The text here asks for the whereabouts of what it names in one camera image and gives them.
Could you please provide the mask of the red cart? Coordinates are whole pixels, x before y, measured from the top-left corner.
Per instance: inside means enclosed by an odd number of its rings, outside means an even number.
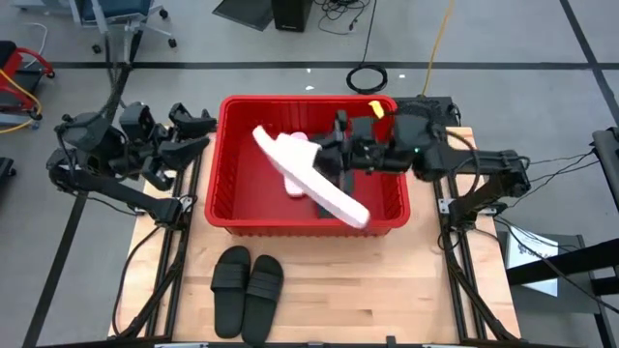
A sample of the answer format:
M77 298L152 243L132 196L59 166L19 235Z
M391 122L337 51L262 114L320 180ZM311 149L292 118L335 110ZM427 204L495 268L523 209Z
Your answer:
M55 70L41 54L12 41L0 41L0 126L42 120L35 93L44 76L54 78Z

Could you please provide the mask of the white paper sheet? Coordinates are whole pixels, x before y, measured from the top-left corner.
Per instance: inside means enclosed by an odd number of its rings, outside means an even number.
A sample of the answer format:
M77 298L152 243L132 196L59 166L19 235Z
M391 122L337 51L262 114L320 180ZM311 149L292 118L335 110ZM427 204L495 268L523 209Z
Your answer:
M522 266L542 258L559 254L559 244L549 238L512 226L507 240L506 268ZM524 284L525 288L549 295L558 296L558 280L549 279Z

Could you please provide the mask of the black side stand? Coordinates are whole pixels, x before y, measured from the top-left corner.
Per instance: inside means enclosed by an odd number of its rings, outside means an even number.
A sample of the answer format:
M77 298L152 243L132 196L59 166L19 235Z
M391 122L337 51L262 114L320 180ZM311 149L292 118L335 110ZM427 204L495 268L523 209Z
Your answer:
M510 228L498 238L506 266ZM599 315L607 304L603 295L619 294L619 238L586 246L580 235L544 235L559 244L559 254L507 269L515 308L537 312ZM558 296L539 293L525 283L558 280Z

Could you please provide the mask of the office chair with castors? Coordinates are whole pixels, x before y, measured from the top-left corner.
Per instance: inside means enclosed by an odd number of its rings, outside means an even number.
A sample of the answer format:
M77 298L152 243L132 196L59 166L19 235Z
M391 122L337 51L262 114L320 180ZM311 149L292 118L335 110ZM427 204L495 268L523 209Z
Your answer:
M169 13L163 5L154 5L154 0L69 0L74 21L86 28L97 28L106 36L112 26L122 27L124 31L124 61L132 60L132 43L136 34L144 30L156 32L167 37L170 48L177 47L173 34L146 23L152 15L163 20Z

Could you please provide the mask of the black slide sandal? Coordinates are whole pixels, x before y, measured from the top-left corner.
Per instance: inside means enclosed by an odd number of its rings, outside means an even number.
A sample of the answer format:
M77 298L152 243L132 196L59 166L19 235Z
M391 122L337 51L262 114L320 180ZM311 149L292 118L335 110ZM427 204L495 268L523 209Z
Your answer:
M270 255L255 259L246 289L242 339L252 347L267 341L277 311L284 274L280 262Z
M236 337L242 330L251 255L244 246L232 246L219 258L210 286L214 294L214 328L220 338Z

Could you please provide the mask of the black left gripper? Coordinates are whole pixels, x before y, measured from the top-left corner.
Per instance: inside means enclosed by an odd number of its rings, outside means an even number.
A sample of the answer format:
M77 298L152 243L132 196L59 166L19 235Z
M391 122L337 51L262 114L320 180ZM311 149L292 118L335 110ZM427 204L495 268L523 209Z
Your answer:
M185 169L209 145L210 138L205 135L217 131L217 119L206 108L201 110L199 117L192 117L177 102L170 108L168 118L178 137L188 140L165 141L169 136L167 129L155 122L150 108L140 101L129 104L119 118L128 140L126 172L143 176L159 190L170 189L170 178L165 175L164 163L174 170Z

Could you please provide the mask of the black computer tower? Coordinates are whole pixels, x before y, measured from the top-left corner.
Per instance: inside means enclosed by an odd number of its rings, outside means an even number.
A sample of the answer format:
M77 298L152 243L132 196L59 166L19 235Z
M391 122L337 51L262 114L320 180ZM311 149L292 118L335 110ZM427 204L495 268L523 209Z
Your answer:
M275 26L281 31L304 32L313 0L271 0Z

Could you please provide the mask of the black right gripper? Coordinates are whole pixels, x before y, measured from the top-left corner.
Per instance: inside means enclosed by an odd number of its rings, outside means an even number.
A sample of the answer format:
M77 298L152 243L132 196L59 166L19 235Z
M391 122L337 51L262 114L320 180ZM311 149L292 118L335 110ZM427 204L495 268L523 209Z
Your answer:
M351 194L354 186L351 170L362 170L367 175L380 171L404 173L412 165L412 151L403 148L397 140L397 131L402 130L405 114L389 112L391 122L380 139L374 131L376 118L362 116L348 120L343 109L336 111L334 135L316 136L309 141L319 146L314 159L314 168L345 193Z

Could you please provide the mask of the black equipment box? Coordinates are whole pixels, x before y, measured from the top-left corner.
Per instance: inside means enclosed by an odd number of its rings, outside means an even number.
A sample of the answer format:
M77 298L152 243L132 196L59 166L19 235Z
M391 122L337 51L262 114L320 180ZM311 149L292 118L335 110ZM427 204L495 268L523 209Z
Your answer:
M424 117L445 127L460 127L461 113L451 97L395 98L398 114Z

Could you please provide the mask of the dark floor mat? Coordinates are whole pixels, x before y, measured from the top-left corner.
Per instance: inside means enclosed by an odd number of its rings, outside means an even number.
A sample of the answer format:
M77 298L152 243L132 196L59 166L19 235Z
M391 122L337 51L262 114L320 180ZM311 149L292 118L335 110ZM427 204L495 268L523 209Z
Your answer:
M258 31L264 31L274 18L271 0L221 0L212 14Z

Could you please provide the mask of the red plastic ribbed bin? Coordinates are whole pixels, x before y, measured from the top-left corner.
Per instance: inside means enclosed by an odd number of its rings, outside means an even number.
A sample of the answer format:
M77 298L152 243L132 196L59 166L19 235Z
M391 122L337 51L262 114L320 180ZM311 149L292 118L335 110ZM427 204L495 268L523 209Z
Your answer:
M372 113L371 96L234 95L220 117L204 215L210 224L236 236L379 237L410 218L404 175L353 173L352 196L368 208L370 220L355 229L334 217L320 217L308 197L292 198L284 179L251 133L261 126L271 136L301 131L309 136L334 127L336 113L349 119Z

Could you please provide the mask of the pink foam slide sandal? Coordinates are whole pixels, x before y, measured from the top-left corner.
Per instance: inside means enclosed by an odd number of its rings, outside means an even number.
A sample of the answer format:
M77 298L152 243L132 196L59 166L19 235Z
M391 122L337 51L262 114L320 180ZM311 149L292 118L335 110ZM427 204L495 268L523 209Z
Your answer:
M363 229L368 225L369 210L313 167L320 145L285 133L272 138L262 126L251 134L277 171L305 195L349 226Z
M296 131L292 132L288 135L291 138L307 140L308 137L304 132ZM286 193L292 198L300 198L305 195L304 191L298 187L295 183L293 183L288 177L285 177L284 180L284 189Z

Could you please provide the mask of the black table frame rail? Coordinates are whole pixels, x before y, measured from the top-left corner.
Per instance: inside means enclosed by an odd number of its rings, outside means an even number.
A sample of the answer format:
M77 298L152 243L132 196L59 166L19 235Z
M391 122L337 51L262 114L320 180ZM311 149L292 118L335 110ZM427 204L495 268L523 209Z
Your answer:
M159 320L161 301L167 290L170 291L170 294L168 297L163 335L167 338L173 336L182 287L183 271L191 234L192 217L198 202L196 192L202 159L203 156L199 155L192 164L189 191L184 195L184 198L190 199L190 204L182 211L182 224L178 228L166 228L164 231L159 265L154 280L154 290L146 300L143 308L134 316L130 324L124 330L120 330L117 324L117 317L127 278L127 270L139 249L154 237L161 228L156 225L151 232L146 234L145 237L131 249L127 257L122 269L121 280L112 310L111 332L114 338L137 338L143 328L146 328L143 339L153 337Z
M505 328L478 293L466 233L454 231L449 224L448 216L440 211L439 200L443 198L441 182L433 182L432 187L436 197L436 209L439 220L437 244L442 250L446 262L459 343L464 345L476 340L482 341L483 344L489 344L486 330L489 330L497 341L518 342L519 338ZM461 292L465 293L472 306L471 311L474 332L477 335L476 338L468 336Z

